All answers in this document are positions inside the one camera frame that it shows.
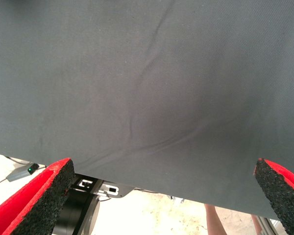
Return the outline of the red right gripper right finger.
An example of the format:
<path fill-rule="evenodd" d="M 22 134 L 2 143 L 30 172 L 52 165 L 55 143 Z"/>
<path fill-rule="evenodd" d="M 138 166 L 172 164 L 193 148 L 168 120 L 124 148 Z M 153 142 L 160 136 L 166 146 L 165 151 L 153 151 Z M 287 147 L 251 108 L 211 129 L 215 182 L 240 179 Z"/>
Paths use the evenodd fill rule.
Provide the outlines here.
<path fill-rule="evenodd" d="M 294 235 L 294 173 L 275 162 L 259 158 L 254 176 L 289 235 Z"/>

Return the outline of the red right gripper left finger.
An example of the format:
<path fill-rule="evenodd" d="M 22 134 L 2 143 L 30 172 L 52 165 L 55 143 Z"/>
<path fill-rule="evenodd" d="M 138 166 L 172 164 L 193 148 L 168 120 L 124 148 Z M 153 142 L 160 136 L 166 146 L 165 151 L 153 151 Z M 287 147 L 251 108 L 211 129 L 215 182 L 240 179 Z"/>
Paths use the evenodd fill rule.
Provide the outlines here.
<path fill-rule="evenodd" d="M 70 158 L 54 162 L 0 205 L 0 235 L 50 235 L 74 178 Z"/>

